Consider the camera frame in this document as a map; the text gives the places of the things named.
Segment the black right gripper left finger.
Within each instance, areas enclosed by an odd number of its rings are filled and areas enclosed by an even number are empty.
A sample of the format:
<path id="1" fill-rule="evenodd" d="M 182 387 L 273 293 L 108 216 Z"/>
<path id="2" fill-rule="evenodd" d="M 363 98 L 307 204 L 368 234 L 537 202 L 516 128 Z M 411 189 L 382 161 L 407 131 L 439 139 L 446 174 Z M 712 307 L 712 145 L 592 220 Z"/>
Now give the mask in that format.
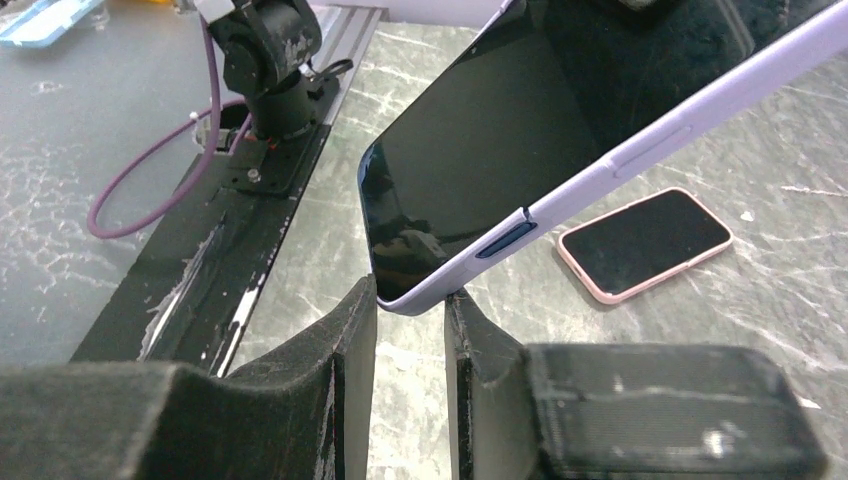
<path id="1" fill-rule="evenodd" d="M 175 362 L 1 372 L 5 479 L 362 479 L 376 282 L 219 378 Z"/>

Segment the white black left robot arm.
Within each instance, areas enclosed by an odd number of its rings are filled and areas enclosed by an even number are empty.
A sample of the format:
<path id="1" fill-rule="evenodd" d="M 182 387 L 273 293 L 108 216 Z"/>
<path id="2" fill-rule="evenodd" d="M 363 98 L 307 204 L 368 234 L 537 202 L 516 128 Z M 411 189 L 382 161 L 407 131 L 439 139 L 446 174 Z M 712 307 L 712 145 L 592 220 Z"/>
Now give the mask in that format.
<path id="1" fill-rule="evenodd" d="M 350 58 L 318 72 L 323 36 L 306 1 L 177 1 L 196 11 L 224 54 L 223 79 L 240 94 L 261 140 L 289 141 L 312 128 L 323 84 L 353 68 Z"/>

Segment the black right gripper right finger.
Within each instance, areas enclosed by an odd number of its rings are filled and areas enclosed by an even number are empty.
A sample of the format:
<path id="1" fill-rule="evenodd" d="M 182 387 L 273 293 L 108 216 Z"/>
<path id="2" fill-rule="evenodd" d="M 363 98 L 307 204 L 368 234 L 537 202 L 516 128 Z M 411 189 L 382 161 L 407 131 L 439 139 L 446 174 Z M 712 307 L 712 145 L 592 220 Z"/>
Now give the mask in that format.
<path id="1" fill-rule="evenodd" d="M 446 299 L 457 479 L 821 479 L 827 455 L 783 371 L 709 344 L 523 344 Z"/>

